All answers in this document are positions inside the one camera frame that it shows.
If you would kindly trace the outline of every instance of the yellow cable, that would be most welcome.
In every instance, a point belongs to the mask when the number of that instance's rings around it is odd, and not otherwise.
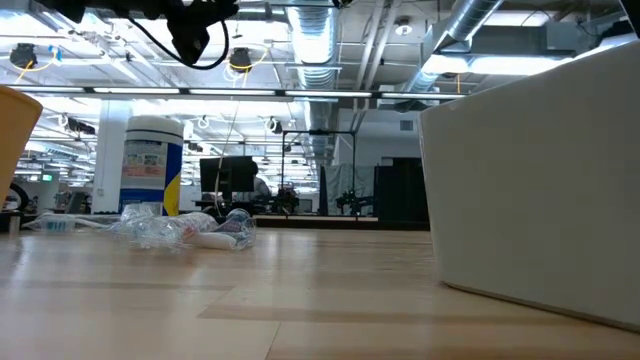
[[[229,61],[229,66],[231,66],[234,69],[238,69],[238,70],[248,70],[251,69],[252,67],[261,64],[264,61],[264,58],[267,57],[267,53],[269,52],[269,49],[265,46],[264,51],[262,52],[262,57],[260,58],[260,60],[258,60],[257,62],[251,64],[251,65],[247,65],[247,66],[237,66],[237,65],[233,65],[231,63],[231,61]]]
[[[29,63],[27,64],[27,66],[24,69],[21,69],[22,72],[20,73],[20,76],[18,76],[18,78],[16,79],[16,82],[14,82],[14,84],[17,84],[20,82],[20,80],[22,80],[22,77],[24,76],[24,74],[27,73],[27,70],[29,69],[29,66],[33,65],[33,60],[29,60]]]
[[[53,53],[53,56],[51,57],[51,61],[49,61],[49,62],[47,63],[47,65],[45,65],[45,66],[43,66],[43,67],[41,67],[41,68],[37,68],[37,69],[29,69],[29,66],[30,66],[30,65],[27,65],[27,67],[26,67],[25,69],[23,69],[23,68],[19,68],[19,67],[15,66],[15,65],[13,65],[13,67],[14,67],[14,68],[16,68],[16,69],[18,69],[18,70],[24,71],[24,72],[36,72],[36,71],[42,71],[42,70],[44,70],[44,69],[48,68],[49,66],[51,66],[51,64],[53,64],[53,61],[56,59],[57,51],[56,51],[56,50],[53,50],[53,51],[52,51],[52,53]]]
[[[249,69],[244,71],[244,81],[242,82],[242,87],[247,86],[247,79],[249,78]]]

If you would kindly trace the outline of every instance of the computer monitor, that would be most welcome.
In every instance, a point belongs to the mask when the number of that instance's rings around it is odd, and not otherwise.
[[[229,156],[220,158],[200,159],[200,189],[202,192],[253,192],[254,166],[251,156]]]

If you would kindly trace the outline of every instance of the white cardboard box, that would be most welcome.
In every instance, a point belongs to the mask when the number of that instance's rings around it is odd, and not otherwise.
[[[421,115],[440,279],[640,329],[640,42]]]

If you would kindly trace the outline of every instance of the label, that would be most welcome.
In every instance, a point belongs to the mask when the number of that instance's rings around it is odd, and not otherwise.
[[[158,203],[162,215],[178,215],[181,168],[182,146],[153,140],[127,140],[120,210],[127,204]]]

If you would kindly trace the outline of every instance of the metal frame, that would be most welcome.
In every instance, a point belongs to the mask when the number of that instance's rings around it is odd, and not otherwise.
[[[620,5],[629,17],[629,23],[640,38],[640,2],[638,0],[620,0]]]

